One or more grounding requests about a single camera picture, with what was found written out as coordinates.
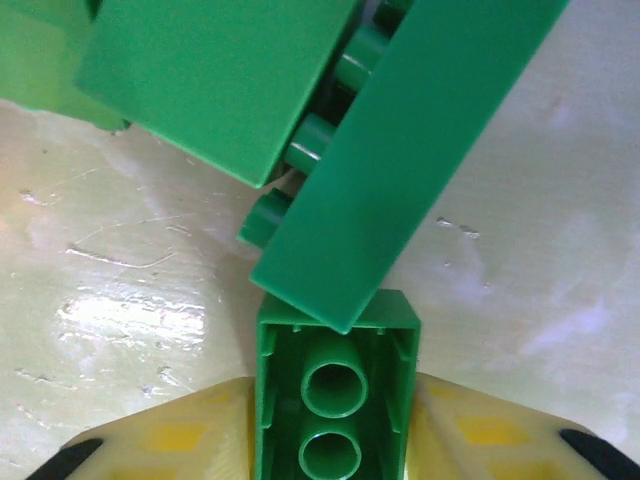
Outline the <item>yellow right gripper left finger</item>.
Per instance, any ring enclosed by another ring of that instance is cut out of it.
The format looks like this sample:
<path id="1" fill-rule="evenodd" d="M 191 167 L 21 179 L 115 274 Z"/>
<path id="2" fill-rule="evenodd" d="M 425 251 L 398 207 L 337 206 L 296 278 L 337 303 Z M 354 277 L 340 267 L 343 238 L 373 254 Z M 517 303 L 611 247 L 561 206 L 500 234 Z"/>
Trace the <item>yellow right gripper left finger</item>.
<path id="1" fill-rule="evenodd" d="M 86 430 L 29 480 L 254 480 L 254 379 L 240 377 Z"/>

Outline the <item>dark green lego brick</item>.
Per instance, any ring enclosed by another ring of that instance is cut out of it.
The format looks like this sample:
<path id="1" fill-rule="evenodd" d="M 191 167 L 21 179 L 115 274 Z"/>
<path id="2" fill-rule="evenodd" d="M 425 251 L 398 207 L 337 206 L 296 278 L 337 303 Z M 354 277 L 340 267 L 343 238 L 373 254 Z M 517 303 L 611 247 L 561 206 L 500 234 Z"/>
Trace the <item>dark green lego brick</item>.
<path id="1" fill-rule="evenodd" d="M 378 291 L 346 334 L 266 295 L 254 480 L 403 480 L 420 333 L 398 290 Z"/>

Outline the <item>long green lego brick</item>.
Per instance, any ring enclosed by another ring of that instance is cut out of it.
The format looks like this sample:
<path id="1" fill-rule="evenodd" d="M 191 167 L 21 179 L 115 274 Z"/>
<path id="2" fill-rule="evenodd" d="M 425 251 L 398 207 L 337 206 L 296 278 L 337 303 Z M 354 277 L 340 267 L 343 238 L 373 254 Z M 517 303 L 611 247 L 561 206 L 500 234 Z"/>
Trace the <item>long green lego brick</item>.
<path id="1" fill-rule="evenodd" d="M 349 331 L 569 0 L 413 0 L 251 272 Z"/>

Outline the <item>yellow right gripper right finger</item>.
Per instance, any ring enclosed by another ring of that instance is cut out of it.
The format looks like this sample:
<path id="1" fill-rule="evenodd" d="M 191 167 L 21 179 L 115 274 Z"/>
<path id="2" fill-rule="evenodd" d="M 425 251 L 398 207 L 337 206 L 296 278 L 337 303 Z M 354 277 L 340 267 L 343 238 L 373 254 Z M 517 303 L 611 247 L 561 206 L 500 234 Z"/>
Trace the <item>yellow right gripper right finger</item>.
<path id="1" fill-rule="evenodd" d="M 409 480 L 640 480 L 640 464 L 582 425 L 420 373 Z"/>

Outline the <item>light green lego brick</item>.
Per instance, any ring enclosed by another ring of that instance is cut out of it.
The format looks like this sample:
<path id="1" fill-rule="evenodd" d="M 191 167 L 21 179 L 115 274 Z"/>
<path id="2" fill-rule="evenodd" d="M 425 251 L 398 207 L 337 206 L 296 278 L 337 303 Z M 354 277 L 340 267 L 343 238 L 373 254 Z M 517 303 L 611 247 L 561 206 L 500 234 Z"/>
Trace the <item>light green lego brick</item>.
<path id="1" fill-rule="evenodd" d="M 74 78 L 102 0 L 0 0 L 0 99 L 107 131 L 129 123 Z"/>

